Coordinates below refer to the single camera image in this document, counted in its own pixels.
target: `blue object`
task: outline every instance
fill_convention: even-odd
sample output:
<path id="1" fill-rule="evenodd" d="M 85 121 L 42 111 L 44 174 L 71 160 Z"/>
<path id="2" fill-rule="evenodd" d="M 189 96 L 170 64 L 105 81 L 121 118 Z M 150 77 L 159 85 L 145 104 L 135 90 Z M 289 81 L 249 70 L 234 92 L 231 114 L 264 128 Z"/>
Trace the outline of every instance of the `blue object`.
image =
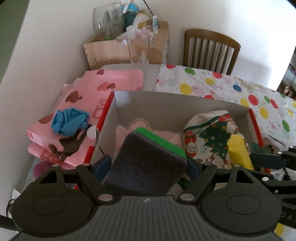
<path id="1" fill-rule="evenodd" d="M 89 113 L 75 108 L 57 110 L 52 121 L 52 129 L 55 134 L 72 137 L 78 129 L 87 128 L 87 118 Z"/>
<path id="2" fill-rule="evenodd" d="M 127 12 L 127 13 L 128 13 L 128 12 L 132 12 L 132 13 L 134 13 L 134 12 L 138 12 L 138 11 L 139 11 L 139 9 L 138 9 L 137 5 L 135 5 L 135 4 L 133 4 L 133 3 L 130 3 L 129 6 L 128 6 L 128 10 L 127 10 L 126 12 Z"/>
<path id="3" fill-rule="evenodd" d="M 235 91 L 237 91 L 237 92 L 241 92 L 242 91 L 241 87 L 239 87 L 238 85 L 233 85 L 233 89 Z"/>
<path id="4" fill-rule="evenodd" d="M 101 183 L 111 168 L 112 160 L 109 155 L 103 156 L 95 165 L 94 177 Z"/>
<path id="5" fill-rule="evenodd" d="M 188 170 L 187 170 L 187 176 L 190 178 L 192 182 L 194 182 L 199 174 L 198 168 L 195 164 L 193 164 L 188 158 L 187 158 L 187 163 L 188 163 Z"/>

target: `wooden chair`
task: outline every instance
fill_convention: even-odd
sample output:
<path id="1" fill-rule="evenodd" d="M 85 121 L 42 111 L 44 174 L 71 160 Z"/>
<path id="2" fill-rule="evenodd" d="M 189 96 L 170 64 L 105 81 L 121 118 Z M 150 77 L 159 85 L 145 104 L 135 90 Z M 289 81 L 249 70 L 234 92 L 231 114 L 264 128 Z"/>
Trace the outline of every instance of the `wooden chair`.
<path id="1" fill-rule="evenodd" d="M 194 38 L 194 45 L 193 45 L 191 65 L 189 66 L 188 65 L 188 56 L 189 56 L 190 38 Z M 201 42 L 200 42 L 200 47 L 199 47 L 197 66 L 194 67 L 195 66 L 194 62 L 195 62 L 195 56 L 196 56 L 197 39 L 201 39 Z M 217 72 L 217 70 L 218 70 L 220 58 L 221 58 L 221 55 L 223 52 L 222 49 L 223 49 L 223 46 L 226 45 L 227 48 L 226 48 L 226 52 L 225 52 L 222 66 L 220 69 L 220 74 L 222 74 L 222 72 L 224 70 L 225 63 L 226 63 L 227 56 L 228 56 L 228 52 L 229 52 L 229 48 L 231 47 L 234 49 L 234 51 L 233 51 L 233 54 L 232 54 L 232 57 L 231 57 L 231 60 L 230 60 L 230 63 L 229 63 L 229 66 L 228 66 L 228 69 L 226 72 L 227 75 L 230 75 L 233 70 L 233 67 L 235 65 L 235 62 L 237 60 L 237 56 L 239 55 L 239 50 L 241 47 L 240 44 L 226 35 L 223 35 L 223 34 L 220 34 L 217 32 L 213 32 L 213 31 L 209 31 L 209 30 L 204 30 L 204 29 L 189 29 L 189 30 L 185 31 L 183 66 L 187 66 L 187 67 L 191 67 L 191 68 L 200 68 L 204 39 L 207 40 L 207 45 L 206 45 L 205 57 L 204 57 L 204 61 L 203 61 L 203 65 L 202 65 L 201 69 L 211 70 L 214 59 L 215 59 L 216 45 L 217 45 L 217 43 L 218 44 L 220 43 L 220 48 L 219 48 L 218 56 L 216 59 L 214 71 Z M 213 50 L 212 50 L 212 54 L 211 54 L 210 64 L 206 68 L 207 61 L 208 61 L 208 55 L 209 55 L 210 41 L 213 41 L 214 44 L 213 44 Z"/>

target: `screw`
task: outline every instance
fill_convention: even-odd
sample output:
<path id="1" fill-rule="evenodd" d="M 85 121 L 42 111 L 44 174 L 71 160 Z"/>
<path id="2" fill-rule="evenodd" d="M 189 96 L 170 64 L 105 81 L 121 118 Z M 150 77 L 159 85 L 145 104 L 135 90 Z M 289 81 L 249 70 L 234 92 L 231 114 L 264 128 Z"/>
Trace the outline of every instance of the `screw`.
<path id="1" fill-rule="evenodd" d="M 113 196 L 111 194 L 101 194 L 99 196 L 99 200 L 103 202 L 109 202 L 113 199 Z"/>
<path id="2" fill-rule="evenodd" d="M 192 201 L 194 199 L 194 196 L 190 193 L 184 193 L 180 195 L 180 199 L 188 202 L 188 201 Z"/>
<path id="3" fill-rule="evenodd" d="M 143 201 L 144 201 L 145 203 L 149 203 L 149 202 L 151 202 L 151 199 L 150 199 L 150 198 L 145 198 L 145 199 L 143 199 Z"/>

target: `gray table surface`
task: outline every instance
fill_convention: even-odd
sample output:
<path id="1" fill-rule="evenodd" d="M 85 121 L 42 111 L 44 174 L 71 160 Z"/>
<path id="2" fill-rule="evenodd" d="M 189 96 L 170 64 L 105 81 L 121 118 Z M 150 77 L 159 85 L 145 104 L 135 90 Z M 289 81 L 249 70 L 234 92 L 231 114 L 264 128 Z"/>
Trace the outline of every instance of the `gray table surface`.
<path id="1" fill-rule="evenodd" d="M 102 67 L 109 70 L 134 69 L 132 64 L 108 64 Z M 160 71 L 160 64 L 149 64 L 148 70 L 144 72 L 143 91 L 154 91 L 156 80 Z"/>

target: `cardboard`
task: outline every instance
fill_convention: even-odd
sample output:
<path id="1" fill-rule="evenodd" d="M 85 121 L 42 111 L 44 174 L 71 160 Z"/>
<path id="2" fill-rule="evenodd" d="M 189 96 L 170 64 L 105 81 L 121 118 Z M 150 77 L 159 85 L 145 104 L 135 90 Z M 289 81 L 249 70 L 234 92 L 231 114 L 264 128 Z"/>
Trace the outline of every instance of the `cardboard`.
<path id="1" fill-rule="evenodd" d="M 138 117 L 145 118 L 154 130 L 184 132 L 184 126 L 197 113 L 213 110 L 227 110 L 239 127 L 247 142 L 262 145 L 262 137 L 250 108 L 221 100 L 202 97 L 151 92 L 151 91 L 114 91 L 104 106 L 97 125 L 99 141 L 85 158 L 85 163 L 96 162 L 102 153 L 112 158 L 115 149 L 117 125 L 129 126 Z"/>

